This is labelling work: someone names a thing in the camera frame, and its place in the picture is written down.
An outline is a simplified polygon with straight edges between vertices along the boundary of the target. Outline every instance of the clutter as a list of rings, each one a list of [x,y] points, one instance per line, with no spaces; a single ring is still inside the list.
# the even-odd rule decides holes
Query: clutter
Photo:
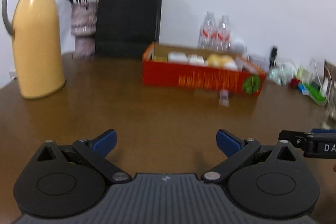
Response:
[[[222,16],[216,25],[214,13],[208,12],[200,30],[198,47],[211,49],[215,52],[226,52],[230,49],[230,40],[229,17]]]
[[[207,63],[212,67],[238,70],[238,66],[234,59],[229,55],[219,56],[217,54],[211,54],[207,59]]]
[[[296,68],[288,64],[278,65],[272,67],[268,74],[268,79],[272,80],[278,85],[287,85],[296,76]]]
[[[301,91],[301,93],[302,93],[303,95],[307,95],[307,96],[309,96],[309,91],[305,89],[305,87],[303,86],[302,83],[299,83],[299,84],[297,85],[297,89],[298,89],[299,91]]]
[[[299,79],[296,79],[296,78],[293,78],[291,80],[291,82],[289,83],[289,87],[292,88],[292,89],[297,89],[297,86],[300,84],[300,80]]]
[[[191,65],[195,65],[195,66],[204,66],[204,65],[206,65],[204,63],[203,56],[200,56],[200,55],[197,55],[197,54],[188,55],[188,62]]]
[[[226,52],[230,46],[229,17],[222,16],[217,28],[217,38],[213,44],[213,49],[217,52]]]
[[[183,52],[170,52],[168,54],[168,62],[187,63],[187,55],[185,55]]]
[[[244,56],[246,54],[247,47],[244,40],[242,40],[239,37],[236,37],[230,41],[229,50],[230,52],[234,52]]]
[[[269,61],[267,60],[266,57],[250,54],[248,60],[253,64],[257,65],[258,68],[263,70],[263,72],[265,73],[269,72]]]
[[[323,81],[323,85],[321,87],[321,91],[320,91],[320,93],[323,97],[326,96],[328,85],[329,85],[329,79],[327,77],[325,77],[324,81]]]
[[[217,39],[215,14],[208,12],[199,34],[199,48],[210,49]]]
[[[229,106],[229,91],[228,90],[220,90],[219,91],[219,104],[222,106]]]
[[[171,52],[182,52],[189,60],[200,59],[197,61],[199,63],[202,57],[208,66],[173,64],[168,62],[168,55]],[[152,43],[142,55],[143,85],[228,90],[230,93],[258,96],[265,77],[265,73],[257,66],[234,53],[220,55],[210,50]]]

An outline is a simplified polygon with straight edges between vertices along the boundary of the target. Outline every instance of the yellow object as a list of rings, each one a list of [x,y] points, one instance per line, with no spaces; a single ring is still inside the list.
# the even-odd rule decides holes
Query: yellow object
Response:
[[[226,63],[234,62],[234,59],[229,55],[220,56],[217,54],[211,54],[209,55],[207,62],[211,67],[223,68]]]
[[[6,25],[4,2],[2,10]],[[55,0],[19,0],[12,28],[8,24],[6,28],[12,35],[14,62],[22,96],[27,99],[44,97],[63,87],[65,78]]]

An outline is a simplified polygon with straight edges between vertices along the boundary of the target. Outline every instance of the red object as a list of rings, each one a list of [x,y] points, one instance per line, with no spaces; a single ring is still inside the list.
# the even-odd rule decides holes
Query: red object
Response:
[[[249,66],[257,71],[252,74],[249,71],[232,71],[218,69],[212,67],[192,66],[189,64],[179,64],[171,62],[153,61],[149,56],[154,52],[154,46],[161,45],[151,44],[142,56],[142,84],[157,85],[157,86],[179,86],[191,89],[206,89],[206,90],[228,90],[238,94],[247,94],[243,83],[251,81],[258,77],[260,79],[258,89],[253,90],[249,95],[258,96],[263,87],[266,75],[258,69],[254,64],[240,58]]]
[[[300,83],[299,79],[293,78],[288,86],[293,88],[293,89],[296,89],[297,86],[299,85],[299,83]]]

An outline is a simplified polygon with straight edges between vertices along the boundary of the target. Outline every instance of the plastic bottle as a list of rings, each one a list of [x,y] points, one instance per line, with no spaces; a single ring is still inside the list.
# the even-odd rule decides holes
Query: plastic bottle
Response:
[[[214,13],[208,12],[201,27],[198,47],[206,49],[213,48],[216,37],[215,15]]]
[[[217,29],[217,40],[216,43],[214,43],[214,49],[218,52],[228,51],[230,46],[230,35],[229,17],[222,16]]]

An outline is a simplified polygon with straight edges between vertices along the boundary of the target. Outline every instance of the wooden table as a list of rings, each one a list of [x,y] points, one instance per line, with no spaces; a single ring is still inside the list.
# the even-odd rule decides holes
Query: wooden table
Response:
[[[63,61],[67,83],[54,95],[24,100],[17,82],[0,90],[2,224],[20,215],[14,182],[46,139],[71,144],[113,128],[118,144],[107,159],[130,174],[200,175],[225,159],[215,141],[220,128],[276,144],[282,129],[310,131],[324,115],[310,98],[273,83],[265,84],[258,99],[233,97],[224,107],[202,92],[142,86],[139,60],[73,60],[67,54]],[[313,215],[320,223],[335,223],[335,161],[307,162],[321,188]]]

